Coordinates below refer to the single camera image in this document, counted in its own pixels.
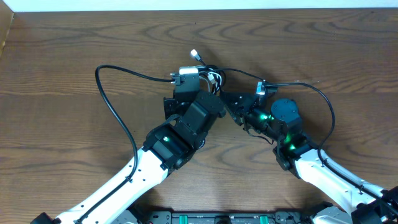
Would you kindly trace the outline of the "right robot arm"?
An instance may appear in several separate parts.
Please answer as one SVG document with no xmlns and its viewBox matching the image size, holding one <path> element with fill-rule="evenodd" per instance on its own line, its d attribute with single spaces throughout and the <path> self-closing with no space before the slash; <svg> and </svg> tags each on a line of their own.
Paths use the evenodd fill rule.
<svg viewBox="0 0 398 224">
<path fill-rule="evenodd" d="M 329 157 L 303 130 L 294 100 L 275 100 L 266 109 L 266 95 L 223 91 L 220 98 L 236 124 L 276 142 L 273 153 L 283 170 L 329 196 L 350 223 L 397 222 L 397 188 L 365 181 Z"/>
</svg>

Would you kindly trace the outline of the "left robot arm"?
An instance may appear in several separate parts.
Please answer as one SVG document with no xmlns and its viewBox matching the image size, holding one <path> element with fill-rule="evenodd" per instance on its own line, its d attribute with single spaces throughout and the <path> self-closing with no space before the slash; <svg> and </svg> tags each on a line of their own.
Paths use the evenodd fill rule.
<svg viewBox="0 0 398 224">
<path fill-rule="evenodd" d="M 174 75 L 175 90 L 164 101 L 166 120 L 146 137 L 137 154 L 114 177 L 75 207 L 38 223 L 111 223 L 141 195 L 186 164 L 200 149 L 223 103 L 200 88 L 198 74 Z"/>
</svg>

